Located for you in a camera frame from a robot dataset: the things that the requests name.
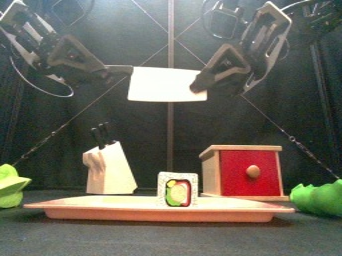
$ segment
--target serving tray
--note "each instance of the serving tray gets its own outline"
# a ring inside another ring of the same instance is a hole
[[[157,205],[152,196],[81,196],[25,204],[41,208],[52,219],[153,221],[153,222],[268,222],[276,213],[292,208],[263,202],[199,197],[197,205]]]

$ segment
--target green toy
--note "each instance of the green toy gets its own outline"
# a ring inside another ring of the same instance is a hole
[[[22,200],[22,188],[30,179],[18,177],[14,167],[9,164],[0,166],[0,208],[10,208],[20,205]]]
[[[318,216],[342,216],[342,179],[320,187],[299,184],[291,190],[289,200],[304,213]]]

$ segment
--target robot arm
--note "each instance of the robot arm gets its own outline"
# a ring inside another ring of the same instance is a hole
[[[0,29],[25,62],[58,83],[109,83],[116,73],[132,74],[132,66],[105,66],[73,36],[60,36],[21,0],[0,16]]]
[[[240,28],[245,27],[241,10],[232,12],[224,9],[223,1],[219,2],[211,10],[211,27],[205,30],[220,39],[233,39],[239,37]],[[300,7],[312,4],[312,13],[303,15]],[[253,15],[237,45],[225,43],[213,54],[189,85],[191,91],[196,93],[224,86],[231,95],[245,93],[267,77],[281,49],[288,48],[288,44],[293,46],[299,37],[300,41],[312,43],[340,22],[339,1],[304,0],[283,9],[265,2]]]

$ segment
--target red drawer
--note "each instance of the red drawer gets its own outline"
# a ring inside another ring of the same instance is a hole
[[[277,159],[272,151],[220,151],[220,186],[223,196],[280,196]],[[247,175],[256,166],[259,176]]]

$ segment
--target metal rod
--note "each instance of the metal rod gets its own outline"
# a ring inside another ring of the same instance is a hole
[[[168,68],[173,68],[175,53],[175,3],[168,0]],[[173,171],[173,103],[167,103],[167,171]]]

